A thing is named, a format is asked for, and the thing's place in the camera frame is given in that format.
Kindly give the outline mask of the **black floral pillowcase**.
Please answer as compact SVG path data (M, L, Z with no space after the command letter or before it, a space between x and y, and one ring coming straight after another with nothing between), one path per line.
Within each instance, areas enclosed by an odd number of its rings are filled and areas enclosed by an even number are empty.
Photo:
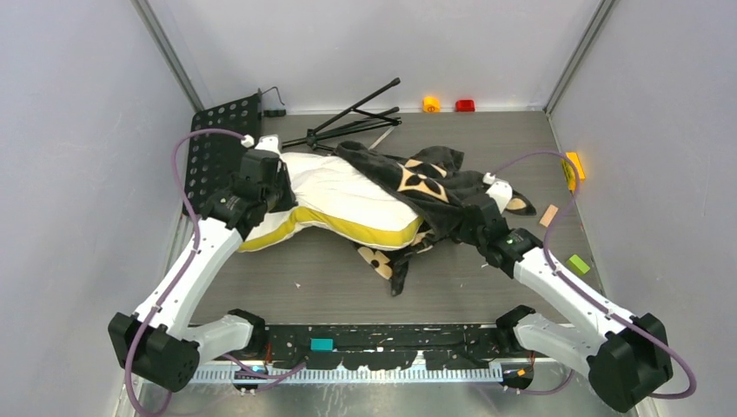
M342 142L336 155L418 216L399 248L354 244L363 260L388 281L393 296L402 293L413 257L437 242L460 241L461 204L477 195L487 197L495 181L488 173L464 170L464 153L446 146L430 146L400 157L378 153L358 142Z

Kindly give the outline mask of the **white pillow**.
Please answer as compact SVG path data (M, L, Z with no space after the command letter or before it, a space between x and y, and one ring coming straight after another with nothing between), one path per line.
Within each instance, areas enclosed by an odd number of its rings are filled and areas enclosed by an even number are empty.
M256 252L284 242L305 228L323 228L370 248L408 246L421 217L338 156L287 152L296 206L266 214L240 252Z

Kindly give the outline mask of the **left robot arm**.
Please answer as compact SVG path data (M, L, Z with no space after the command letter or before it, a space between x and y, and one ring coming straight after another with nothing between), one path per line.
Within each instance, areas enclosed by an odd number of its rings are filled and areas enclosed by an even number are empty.
M235 308L205 325L190 320L216 274L266 215L294 206L280 151L246 151L229 184L196 215L190 242L155 291L134 313L111 319L108 331L121 366L175 393L204 362L232 352L259 358L268 344L262 317Z

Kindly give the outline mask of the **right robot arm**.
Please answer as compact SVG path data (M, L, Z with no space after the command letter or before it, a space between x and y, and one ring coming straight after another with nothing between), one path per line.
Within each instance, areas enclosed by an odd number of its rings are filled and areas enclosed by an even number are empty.
M461 204L458 239L486 265L532 289L568 319L562 326L519 305L499 317L496 345L507 356L535 351L582 374L610 408L625 413L670 381L667 332L652 314L638 317L584 284L524 228L510 228L487 195Z

